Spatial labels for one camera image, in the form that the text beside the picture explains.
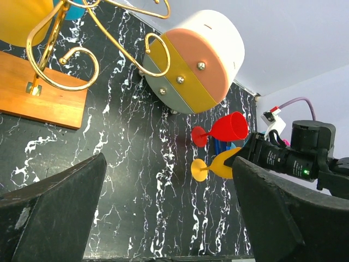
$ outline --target blue cup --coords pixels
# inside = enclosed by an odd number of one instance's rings
[[[61,0],[53,0],[53,5],[56,6]],[[74,0],[75,3],[77,4],[83,4],[82,0]],[[70,9],[68,10],[65,19],[66,20],[76,20],[81,18],[85,13],[85,9],[81,7],[75,7],[71,6]]]

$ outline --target black marble surface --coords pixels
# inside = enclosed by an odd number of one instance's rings
[[[145,34],[153,30],[109,4],[101,3],[95,12],[141,61]],[[65,66],[58,63],[78,45],[91,49],[101,68],[88,92],[81,129],[72,131],[0,114],[0,194],[102,152],[108,168],[86,258],[197,255],[205,251],[251,254],[233,181],[213,174],[202,183],[191,178],[192,160],[199,157],[210,163],[214,148],[209,144],[198,149],[190,141],[190,131],[196,125],[209,130],[214,121],[233,111],[242,112],[250,130],[255,130],[254,97],[233,85],[226,99],[211,111],[171,115],[88,14],[64,24],[50,67],[88,80],[93,68],[87,56],[75,56]],[[35,48],[38,58],[43,48]],[[24,49],[4,42],[0,50],[26,57]]]

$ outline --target orange wooden board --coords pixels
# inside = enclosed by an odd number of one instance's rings
[[[45,74],[67,86],[86,83],[81,79],[46,68]],[[0,112],[21,116],[39,122],[79,129],[82,124],[87,90],[64,91],[40,79],[40,96],[26,93],[32,82],[34,70],[27,60],[0,52]]]

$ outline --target red cup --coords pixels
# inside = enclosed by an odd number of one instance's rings
[[[198,147],[206,145],[209,135],[223,142],[245,139],[248,136],[246,118],[240,112],[234,112],[218,119],[208,133],[202,127],[194,127],[191,131],[192,140]]]

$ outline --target silver bolt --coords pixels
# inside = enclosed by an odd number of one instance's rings
[[[178,112],[176,110],[173,110],[173,109],[170,109],[170,113],[173,114],[173,115],[178,114]]]
[[[204,70],[206,67],[206,64],[204,62],[198,62],[197,68],[198,70]]]
[[[162,96],[164,96],[164,95],[166,94],[166,89],[160,88],[160,89],[159,89],[159,94],[162,95]]]
[[[177,83],[183,84],[184,83],[184,77],[182,77],[182,76],[177,77]]]

